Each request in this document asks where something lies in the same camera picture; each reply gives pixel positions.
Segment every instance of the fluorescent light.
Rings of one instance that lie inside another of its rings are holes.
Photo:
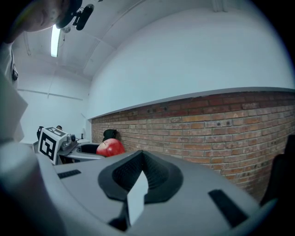
[[[59,50],[59,36],[60,36],[60,29],[56,28],[56,25],[52,27],[52,34],[51,34],[51,56],[57,57],[58,50]]]

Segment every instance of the red ball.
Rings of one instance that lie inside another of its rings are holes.
[[[114,138],[107,139],[103,141],[96,149],[96,154],[111,157],[114,155],[119,155],[125,152],[123,144]]]

